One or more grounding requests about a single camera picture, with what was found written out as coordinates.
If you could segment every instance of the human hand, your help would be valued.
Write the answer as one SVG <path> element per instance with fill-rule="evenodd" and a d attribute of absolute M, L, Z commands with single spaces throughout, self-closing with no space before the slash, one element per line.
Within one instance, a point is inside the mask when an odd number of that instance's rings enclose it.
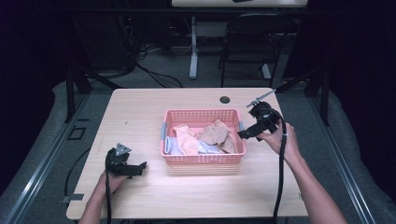
<path fill-rule="evenodd" d="M 283 135 L 283 128 L 281 122 L 278 123 L 278 128 L 274 133 L 260 133 L 256 137 L 264 140 L 271 149 L 279 154 L 282 135 Z M 296 133 L 294 131 L 293 126 L 286 122 L 286 134 L 287 134 L 287 141 L 285 146 L 285 161 L 290 161 L 295 158 L 301 157 Z"/>
<path fill-rule="evenodd" d="M 127 178 L 128 175 L 113 175 L 108 173 L 110 193 L 114 193 Z M 96 189 L 99 189 L 99 192 L 106 194 L 106 172 L 102 172 L 100 175 Z"/>

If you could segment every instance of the white desk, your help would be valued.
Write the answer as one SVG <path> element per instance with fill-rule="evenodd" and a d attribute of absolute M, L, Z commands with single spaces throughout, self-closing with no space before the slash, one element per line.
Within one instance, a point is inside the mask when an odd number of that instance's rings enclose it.
<path fill-rule="evenodd" d="M 163 116 L 168 109 L 238 109 L 244 127 L 255 123 L 246 105 L 271 89 L 130 89 L 110 99 L 92 149 L 76 186 L 82 201 L 72 201 L 67 217 L 80 219 L 105 170 L 107 152 L 122 143 L 129 147 L 128 164 L 148 167 L 142 176 L 123 182 L 112 197 L 113 218 L 271 217 L 278 185 L 278 156 L 265 142 L 247 140 L 238 164 L 168 165 L 160 153 Z M 222 104 L 221 96 L 231 102 Z M 274 94 L 265 98 L 280 112 Z M 285 163 L 280 217 L 307 216 L 295 178 Z M 102 208 L 106 218 L 106 204 Z"/>
<path fill-rule="evenodd" d="M 172 7 L 305 7 L 308 0 L 251 0 L 235 3 L 233 0 L 172 0 Z M 197 78 L 198 51 L 196 46 L 196 20 L 191 20 L 190 79 Z"/>

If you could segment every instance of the metal rail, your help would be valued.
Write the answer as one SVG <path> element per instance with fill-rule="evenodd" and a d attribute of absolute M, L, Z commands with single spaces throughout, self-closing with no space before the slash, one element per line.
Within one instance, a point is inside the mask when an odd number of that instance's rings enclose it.
<path fill-rule="evenodd" d="M 50 172 L 52 165 L 58 158 L 61 152 L 61 145 L 68 133 L 73 129 L 74 122 L 77 120 L 78 114 L 87 103 L 89 95 L 82 94 L 81 98 L 78 100 L 76 105 L 76 115 L 71 119 L 71 122 L 65 123 L 59 132 L 58 136 L 49 150 L 49 153 L 44 157 L 44 159 L 37 166 L 35 173 L 32 175 L 28 184 L 26 185 L 20 198 L 15 203 L 11 212 L 8 214 L 5 223 L 22 223 L 30 205 L 32 204 L 35 196 L 46 180 L 47 175 Z"/>

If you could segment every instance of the beige cloth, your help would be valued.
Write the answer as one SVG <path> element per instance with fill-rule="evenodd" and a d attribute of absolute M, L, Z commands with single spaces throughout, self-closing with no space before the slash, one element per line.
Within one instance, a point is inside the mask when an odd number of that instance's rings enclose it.
<path fill-rule="evenodd" d="M 180 124 L 173 128 L 176 131 L 177 145 L 184 155 L 198 155 L 198 139 L 189 125 Z"/>
<path fill-rule="evenodd" d="M 198 134 L 191 131 L 188 124 L 180 124 L 173 129 L 176 131 L 177 146 L 184 155 L 198 155 L 198 140 L 217 146 L 220 153 L 236 153 L 233 135 L 227 125 L 219 119 Z"/>
<path fill-rule="evenodd" d="M 198 133 L 198 139 L 209 144 L 216 145 L 223 153 L 235 153 L 233 135 L 225 123 L 217 119 Z"/>

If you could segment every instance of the cloth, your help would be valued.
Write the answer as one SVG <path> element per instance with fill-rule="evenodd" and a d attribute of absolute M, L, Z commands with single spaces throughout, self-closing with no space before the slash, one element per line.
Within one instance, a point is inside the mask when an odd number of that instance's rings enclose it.
<path fill-rule="evenodd" d="M 198 139 L 209 145 L 216 145 L 223 153 L 236 152 L 230 129 L 219 119 L 198 133 Z"/>
<path fill-rule="evenodd" d="M 188 124 L 180 124 L 173 129 L 177 138 L 165 139 L 165 153 L 171 155 L 197 155 L 236 153 L 233 135 L 221 120 L 204 127 L 199 133 L 190 130 Z"/>
<path fill-rule="evenodd" d="M 177 145 L 184 155 L 198 155 L 198 139 L 189 125 L 180 124 L 173 128 L 176 131 Z"/>

